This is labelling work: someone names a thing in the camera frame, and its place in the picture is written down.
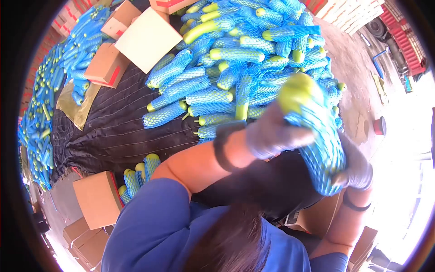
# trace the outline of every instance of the black arm band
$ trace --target black arm band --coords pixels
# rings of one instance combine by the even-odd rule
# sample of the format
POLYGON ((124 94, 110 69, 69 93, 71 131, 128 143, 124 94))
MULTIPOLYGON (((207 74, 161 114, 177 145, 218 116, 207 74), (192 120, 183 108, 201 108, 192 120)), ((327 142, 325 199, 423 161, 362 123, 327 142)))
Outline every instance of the black arm band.
POLYGON ((349 196, 348 196, 348 191, 347 191, 347 190, 346 190, 345 193, 343 194, 343 204, 344 204, 344 206, 346 206, 346 207, 348 207, 348 208, 351 208, 352 210, 354 210, 354 211, 356 211, 356 212, 364 212, 364 211, 367 211, 368 208, 370 208, 370 205, 371 205, 371 203, 370 203, 369 205, 367 205, 367 206, 365 206, 365 207, 358 207, 358 206, 355 206, 355 205, 350 201, 349 196))
POLYGON ((216 128, 216 138, 213 140, 214 156, 218 164, 228 172, 235 172, 242 168, 236 167, 231 164, 227 156, 225 156, 224 144, 228 141, 231 133, 242 130, 246 127, 244 121, 233 121, 225 124, 218 125, 216 128))

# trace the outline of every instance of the gray glove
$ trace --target gray glove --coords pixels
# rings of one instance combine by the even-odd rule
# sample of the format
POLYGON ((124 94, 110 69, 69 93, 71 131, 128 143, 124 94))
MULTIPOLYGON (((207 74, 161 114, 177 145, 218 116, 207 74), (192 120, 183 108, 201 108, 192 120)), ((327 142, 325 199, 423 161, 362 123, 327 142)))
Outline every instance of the gray glove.
POLYGON ((347 167, 332 178, 332 183, 343 187, 367 190, 372 184, 372 165, 346 134, 338 131, 338 136, 346 154, 347 167))
POLYGON ((276 101, 270 103, 264 114, 246 128, 246 142, 251 153, 267 159, 285 150, 293 150, 314 141, 310 129, 289 125, 276 101))

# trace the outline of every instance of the open cardboard box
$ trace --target open cardboard box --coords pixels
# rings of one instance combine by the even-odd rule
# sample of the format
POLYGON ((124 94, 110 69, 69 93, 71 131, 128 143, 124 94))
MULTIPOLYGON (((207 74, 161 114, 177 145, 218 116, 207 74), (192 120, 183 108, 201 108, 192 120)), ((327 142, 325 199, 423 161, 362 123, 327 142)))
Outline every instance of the open cardboard box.
POLYGON ((112 172, 104 171, 74 181, 73 187, 90 230, 116 223, 124 205, 112 172))
POLYGON ((147 74, 182 39, 167 21, 149 7, 127 28, 115 47, 147 74))

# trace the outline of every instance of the truck tire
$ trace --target truck tire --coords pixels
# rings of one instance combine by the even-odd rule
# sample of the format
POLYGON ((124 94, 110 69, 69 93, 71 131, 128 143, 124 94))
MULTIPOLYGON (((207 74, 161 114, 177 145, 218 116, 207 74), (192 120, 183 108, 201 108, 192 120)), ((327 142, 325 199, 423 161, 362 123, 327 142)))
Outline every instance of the truck tire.
POLYGON ((384 34, 387 32, 387 27, 381 21, 379 17, 368 22, 365 27, 368 31, 378 39, 383 39, 384 34))

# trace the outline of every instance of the person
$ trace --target person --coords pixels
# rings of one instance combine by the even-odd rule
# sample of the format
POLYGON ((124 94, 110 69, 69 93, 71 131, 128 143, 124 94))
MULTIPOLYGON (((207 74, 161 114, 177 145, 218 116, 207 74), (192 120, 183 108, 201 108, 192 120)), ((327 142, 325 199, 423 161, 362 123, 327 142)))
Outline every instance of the person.
POLYGON ((276 102, 246 128, 218 127, 214 141, 164 161, 121 211, 101 271, 318 272, 345 271, 370 206, 373 170, 339 133, 347 168, 333 182, 347 187, 337 215, 308 256, 296 238, 261 216, 255 203, 208 208, 190 201, 231 172, 311 143, 315 134, 283 119, 276 102))

